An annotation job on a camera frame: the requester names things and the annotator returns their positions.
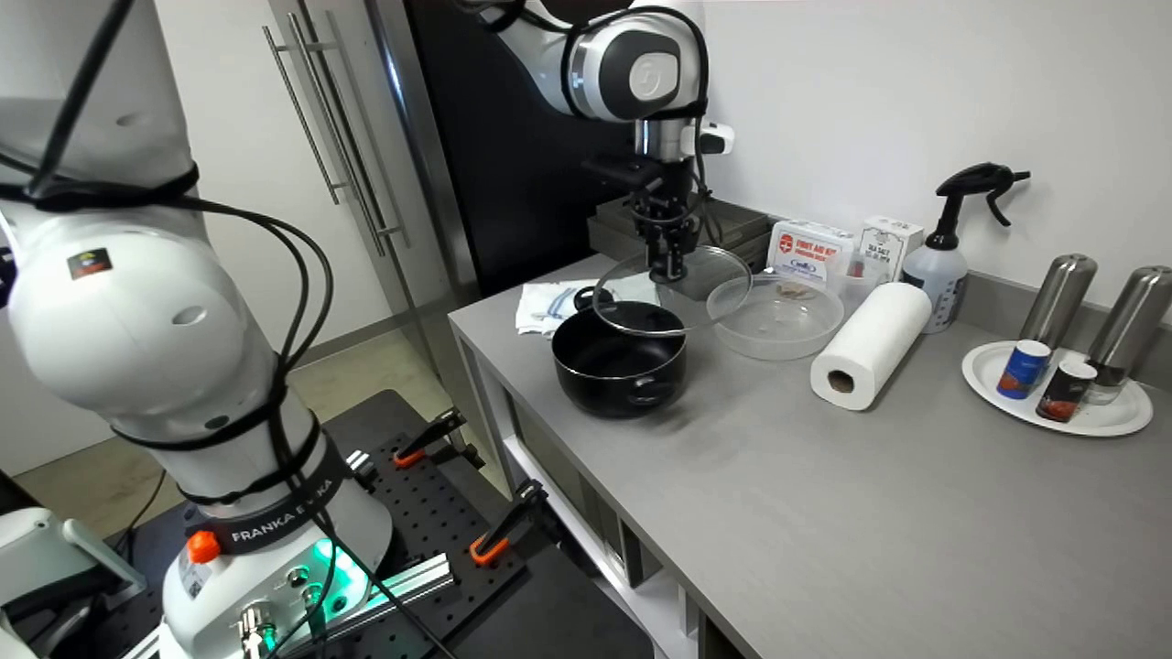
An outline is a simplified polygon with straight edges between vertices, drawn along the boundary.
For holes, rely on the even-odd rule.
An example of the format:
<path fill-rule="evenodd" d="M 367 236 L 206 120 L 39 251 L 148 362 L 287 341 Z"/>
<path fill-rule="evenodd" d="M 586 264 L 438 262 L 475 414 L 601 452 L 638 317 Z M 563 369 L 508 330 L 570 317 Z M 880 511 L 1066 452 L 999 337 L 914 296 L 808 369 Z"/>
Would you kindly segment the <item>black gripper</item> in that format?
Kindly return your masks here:
<path fill-rule="evenodd" d="M 638 120 L 626 155 L 593 155 L 586 168 L 629 192 L 638 226 L 649 236 L 649 276 L 665 281 L 690 278 L 699 226 L 692 219 L 703 198 L 703 160 L 732 151 L 732 129 L 703 118 Z"/>

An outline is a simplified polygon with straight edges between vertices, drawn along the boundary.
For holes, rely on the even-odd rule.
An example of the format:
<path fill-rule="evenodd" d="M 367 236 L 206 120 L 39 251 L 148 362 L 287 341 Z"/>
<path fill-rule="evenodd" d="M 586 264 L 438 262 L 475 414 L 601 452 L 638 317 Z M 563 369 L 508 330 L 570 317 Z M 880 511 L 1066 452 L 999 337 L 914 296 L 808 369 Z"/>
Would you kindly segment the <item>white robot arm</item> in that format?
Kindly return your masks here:
<path fill-rule="evenodd" d="M 262 659 L 378 608 L 393 512 L 287 390 L 311 330 L 266 341 L 209 247 L 154 0 L 0 0 L 0 49 L 13 346 L 193 505 L 160 645 Z"/>

